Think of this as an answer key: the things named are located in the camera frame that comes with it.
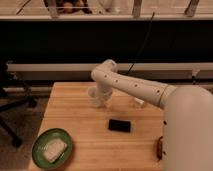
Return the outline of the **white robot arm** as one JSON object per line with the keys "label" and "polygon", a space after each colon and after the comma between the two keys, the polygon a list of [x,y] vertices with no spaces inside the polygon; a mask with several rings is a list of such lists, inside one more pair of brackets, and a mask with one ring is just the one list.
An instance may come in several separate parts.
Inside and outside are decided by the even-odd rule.
{"label": "white robot arm", "polygon": [[118,89],[164,111],[163,171],[213,171],[213,93],[120,75],[111,59],[97,65],[91,77],[98,98],[108,99]]}

